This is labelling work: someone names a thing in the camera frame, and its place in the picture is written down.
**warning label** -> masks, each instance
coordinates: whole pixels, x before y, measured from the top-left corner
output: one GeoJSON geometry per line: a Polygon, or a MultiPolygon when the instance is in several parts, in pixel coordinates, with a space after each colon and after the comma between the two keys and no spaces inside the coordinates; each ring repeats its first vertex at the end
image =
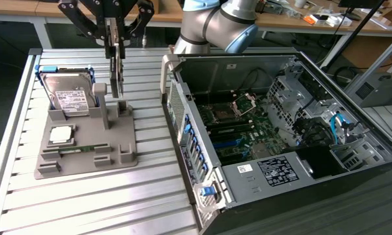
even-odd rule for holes
{"type": "Polygon", "coordinates": [[[267,182],[273,187],[299,180],[293,166],[285,156],[258,163],[267,182]]]}
{"type": "Polygon", "coordinates": [[[62,109],[66,113],[87,112],[90,105],[84,91],[56,92],[62,109]]]}

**hard drive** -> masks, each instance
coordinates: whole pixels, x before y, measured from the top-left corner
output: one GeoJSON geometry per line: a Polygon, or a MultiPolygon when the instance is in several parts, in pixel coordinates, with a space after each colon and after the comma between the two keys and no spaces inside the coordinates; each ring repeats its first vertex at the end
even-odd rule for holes
{"type": "Polygon", "coordinates": [[[42,72],[40,79],[54,109],[63,110],[67,117],[90,114],[90,108],[98,106],[98,101],[94,95],[94,77],[88,70],[42,72]]]}

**motherboard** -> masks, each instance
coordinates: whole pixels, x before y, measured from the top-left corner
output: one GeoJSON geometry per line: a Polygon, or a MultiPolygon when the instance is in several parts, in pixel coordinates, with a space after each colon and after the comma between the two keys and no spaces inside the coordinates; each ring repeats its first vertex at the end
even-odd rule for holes
{"type": "Polygon", "coordinates": [[[235,94],[234,98],[234,102],[198,105],[223,165],[279,155],[287,147],[257,94],[235,94]]]}

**desk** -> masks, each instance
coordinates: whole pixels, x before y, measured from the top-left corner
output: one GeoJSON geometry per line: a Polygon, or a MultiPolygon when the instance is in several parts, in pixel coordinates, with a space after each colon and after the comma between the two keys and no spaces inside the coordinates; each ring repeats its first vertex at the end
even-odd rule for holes
{"type": "MultiPolygon", "coordinates": [[[[303,15],[307,14],[307,9],[299,9],[295,7],[295,0],[287,0],[291,3],[293,9],[299,11],[303,15]]],[[[329,0],[311,0],[317,5],[330,7],[333,4],[333,8],[335,12],[341,12],[345,8],[338,7],[338,4],[329,0]]],[[[366,17],[366,14],[359,12],[362,18],[366,17]]],[[[318,34],[334,34],[337,31],[337,27],[331,27],[329,25],[311,25],[305,20],[289,18],[286,15],[273,15],[273,14],[258,14],[257,24],[263,31],[263,38],[267,36],[269,31],[274,32],[291,32],[291,33],[318,33],[318,34]]],[[[337,55],[338,51],[346,44],[349,38],[351,37],[357,27],[361,22],[354,21],[350,27],[342,26],[338,35],[342,35],[338,43],[335,44],[331,52],[326,60],[322,63],[322,67],[327,66],[329,62],[337,55]]],[[[363,27],[359,35],[363,36],[378,36],[378,37],[392,37],[392,31],[385,30],[381,26],[378,26],[374,22],[369,22],[363,27]]]]}
{"type": "MultiPolygon", "coordinates": [[[[294,6],[295,0],[289,0],[293,8],[302,14],[307,14],[307,9],[299,9],[294,6]]],[[[335,11],[341,11],[337,4],[329,0],[311,0],[315,4],[329,7],[333,4],[335,11]]],[[[127,16],[127,23],[135,19],[137,15],[127,16]]],[[[153,27],[181,27],[183,19],[183,11],[178,0],[161,0],[161,13],[157,14],[149,23],[153,27]]],[[[39,0],[0,0],[0,21],[31,22],[35,26],[36,33],[40,39],[43,48],[52,48],[47,24],[71,24],[68,18],[60,12],[56,3],[39,2],[39,0]]],[[[317,33],[317,34],[334,34],[337,28],[325,26],[313,26],[305,20],[289,18],[286,15],[258,14],[257,24],[263,36],[266,37],[269,31],[274,32],[291,32],[291,33],[317,33]]],[[[327,59],[322,63],[326,66],[343,47],[347,39],[353,35],[359,22],[354,22],[350,27],[341,27],[338,35],[342,35],[337,45],[334,46],[327,59]]],[[[392,37],[392,31],[385,30],[375,23],[369,22],[359,35],[392,37]]]]}

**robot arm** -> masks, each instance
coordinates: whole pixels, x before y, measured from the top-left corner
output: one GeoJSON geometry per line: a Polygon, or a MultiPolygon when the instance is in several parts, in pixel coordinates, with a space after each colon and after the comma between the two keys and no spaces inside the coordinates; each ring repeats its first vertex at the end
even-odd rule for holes
{"type": "Polygon", "coordinates": [[[210,52],[210,43],[227,53],[242,53],[253,42],[258,0],[186,0],[177,54],[210,52]]]}
{"type": "Polygon", "coordinates": [[[96,24],[79,9],[79,0],[60,0],[59,8],[88,38],[103,40],[106,58],[111,59],[111,86],[115,98],[123,96],[123,59],[131,37],[141,37],[154,15],[149,0],[80,0],[96,17],[96,24]],[[139,15],[126,26],[126,17],[138,4],[139,15]]]}

